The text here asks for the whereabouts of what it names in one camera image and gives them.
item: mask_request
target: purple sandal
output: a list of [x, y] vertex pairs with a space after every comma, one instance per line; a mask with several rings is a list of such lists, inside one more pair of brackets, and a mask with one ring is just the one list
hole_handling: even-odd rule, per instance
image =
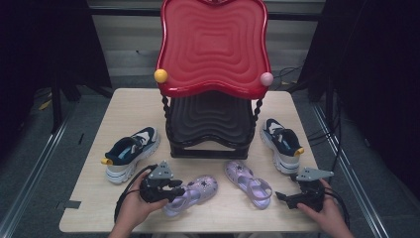
[[201, 176], [182, 187], [185, 189], [184, 195], [176, 197], [173, 202], [163, 207], [162, 210], [167, 216], [176, 216], [190, 206], [212, 198], [219, 185], [213, 177]]
[[247, 194], [257, 208], [264, 210], [269, 206], [271, 186], [261, 178], [255, 178], [253, 171], [241, 161], [226, 163], [225, 174], [232, 183]]

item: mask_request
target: human hand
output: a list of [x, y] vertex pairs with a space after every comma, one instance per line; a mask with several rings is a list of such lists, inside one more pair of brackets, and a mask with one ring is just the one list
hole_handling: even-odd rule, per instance
[[[320, 179], [320, 181], [324, 187], [331, 189], [326, 181], [323, 179]], [[354, 237], [344, 222], [340, 209], [332, 196], [328, 194], [325, 195], [324, 205], [320, 212], [316, 212], [303, 203], [298, 203], [297, 207], [315, 220], [320, 225], [321, 229], [329, 235], [342, 238]]]
[[148, 175], [147, 172], [142, 173], [133, 182], [133, 185], [127, 191], [126, 198], [121, 205], [120, 212], [115, 222], [114, 228], [109, 237], [128, 237], [132, 230], [144, 222], [149, 214], [153, 211], [163, 208], [167, 203], [167, 199], [157, 202], [145, 202], [138, 193], [142, 179]]

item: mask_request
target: wooden table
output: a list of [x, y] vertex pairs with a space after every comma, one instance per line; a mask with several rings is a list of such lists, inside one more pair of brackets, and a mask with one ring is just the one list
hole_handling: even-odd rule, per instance
[[[273, 191], [287, 195], [300, 192], [298, 184], [281, 174], [272, 163], [272, 150], [260, 138], [264, 119], [274, 118], [298, 136], [305, 153], [300, 169], [317, 168], [291, 96], [287, 92], [270, 91], [263, 100], [256, 135], [244, 160], [256, 177], [266, 180]], [[66, 209], [59, 228], [63, 232], [109, 232], [114, 221], [115, 204], [127, 182], [114, 185], [105, 177], [100, 160], [123, 137], [131, 136], [147, 126], [157, 127], [161, 142], [157, 151], [140, 161], [137, 171], [166, 160], [175, 179], [185, 183], [202, 175], [212, 175], [219, 183], [218, 193], [210, 200], [194, 205], [177, 217], [166, 217], [162, 211], [152, 213], [134, 231], [160, 232], [311, 232], [319, 227], [297, 209], [290, 210], [275, 194], [266, 210], [255, 208], [246, 194], [224, 174], [227, 160], [174, 159], [164, 131], [164, 112], [157, 89], [117, 89], [109, 104], [92, 148], [80, 173], [70, 200], [81, 201], [78, 209]], [[203, 147], [216, 147], [206, 143]]]

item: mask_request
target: black and white sneaker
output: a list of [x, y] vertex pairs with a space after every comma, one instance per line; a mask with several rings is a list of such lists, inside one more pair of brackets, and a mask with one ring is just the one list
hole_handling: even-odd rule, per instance
[[136, 170], [137, 162], [153, 154], [159, 142], [158, 130], [154, 127], [147, 127], [118, 141], [101, 160], [103, 165], [107, 165], [107, 179], [113, 183], [126, 181]]
[[275, 167], [284, 174], [296, 174], [300, 155], [304, 152], [296, 134], [272, 118], [263, 122], [260, 134], [262, 141], [273, 150]]

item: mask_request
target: pink ball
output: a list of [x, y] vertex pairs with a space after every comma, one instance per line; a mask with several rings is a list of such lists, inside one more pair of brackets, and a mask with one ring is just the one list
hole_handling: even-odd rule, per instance
[[270, 72], [265, 72], [260, 77], [260, 81], [262, 82], [262, 85], [264, 86], [270, 86], [273, 80], [274, 80], [274, 77], [272, 76]]

